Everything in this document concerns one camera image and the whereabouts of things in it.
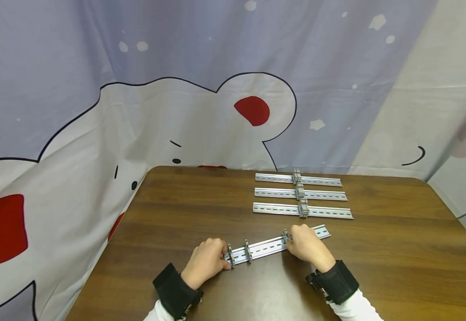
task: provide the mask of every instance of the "black wrist strap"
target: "black wrist strap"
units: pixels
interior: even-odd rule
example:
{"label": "black wrist strap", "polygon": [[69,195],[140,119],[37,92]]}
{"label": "black wrist strap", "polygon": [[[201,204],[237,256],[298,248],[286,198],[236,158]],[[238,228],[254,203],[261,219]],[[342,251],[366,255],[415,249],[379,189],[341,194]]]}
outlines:
{"label": "black wrist strap", "polygon": [[183,281],[172,263],[153,280],[153,285],[163,307],[175,320],[184,317],[203,296],[203,291],[194,291]]}
{"label": "black wrist strap", "polygon": [[315,290],[321,288],[326,293],[327,299],[336,304],[342,304],[347,301],[360,287],[351,271],[348,270],[341,260],[337,260],[335,266],[324,274],[319,271],[311,273],[306,277],[306,281]]}

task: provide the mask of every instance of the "hand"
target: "hand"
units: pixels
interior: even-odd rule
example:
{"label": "hand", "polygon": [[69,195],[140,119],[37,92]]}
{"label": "hand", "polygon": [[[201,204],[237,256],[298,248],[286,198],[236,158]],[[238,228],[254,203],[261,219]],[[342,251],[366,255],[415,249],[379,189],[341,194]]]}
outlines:
{"label": "hand", "polygon": [[207,239],[192,252],[181,278],[193,290],[197,290],[205,281],[222,270],[231,270],[231,265],[224,260],[227,253],[226,242],[221,239]]}
{"label": "hand", "polygon": [[336,261],[331,252],[317,237],[315,231],[306,224],[294,225],[288,233],[293,240],[293,243],[290,241],[286,243],[291,254],[303,261],[310,262],[320,273],[326,273],[335,266]]}

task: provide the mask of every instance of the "left hand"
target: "left hand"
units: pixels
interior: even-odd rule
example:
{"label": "left hand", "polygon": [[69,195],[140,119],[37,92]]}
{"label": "left hand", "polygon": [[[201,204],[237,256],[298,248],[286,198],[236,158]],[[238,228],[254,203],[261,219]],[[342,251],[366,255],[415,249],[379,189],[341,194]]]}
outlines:
{"label": "left hand", "polygon": [[221,239],[207,239],[192,252],[181,278],[193,290],[197,290],[205,281],[222,270],[231,270],[231,265],[224,260],[227,245]]}

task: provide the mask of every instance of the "white sleeve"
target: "white sleeve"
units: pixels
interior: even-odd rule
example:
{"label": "white sleeve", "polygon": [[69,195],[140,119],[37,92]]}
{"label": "white sleeve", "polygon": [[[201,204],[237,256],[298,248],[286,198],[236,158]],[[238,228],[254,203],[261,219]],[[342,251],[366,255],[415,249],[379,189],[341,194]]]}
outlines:
{"label": "white sleeve", "polygon": [[172,315],[169,314],[163,307],[160,300],[156,301],[155,308],[152,309],[144,321],[175,321]]}
{"label": "white sleeve", "polygon": [[327,304],[342,321],[383,321],[360,290],[340,305],[332,301]]}

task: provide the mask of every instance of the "mouth line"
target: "mouth line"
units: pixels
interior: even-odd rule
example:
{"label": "mouth line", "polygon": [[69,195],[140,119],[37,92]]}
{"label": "mouth line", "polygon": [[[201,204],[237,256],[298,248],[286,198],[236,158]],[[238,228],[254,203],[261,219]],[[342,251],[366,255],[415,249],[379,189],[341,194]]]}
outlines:
{"label": "mouth line", "polygon": [[208,165],[201,165],[198,166],[201,169],[227,169],[226,166],[208,166]]}
{"label": "mouth line", "polygon": [[425,149],[424,149],[422,146],[418,146],[418,148],[422,151],[422,155],[420,155],[420,157],[419,157],[416,161],[411,162],[411,163],[402,164],[401,166],[408,166],[408,165],[415,164],[416,162],[418,162],[419,160],[421,160],[422,158],[424,158],[424,156],[425,156]]}

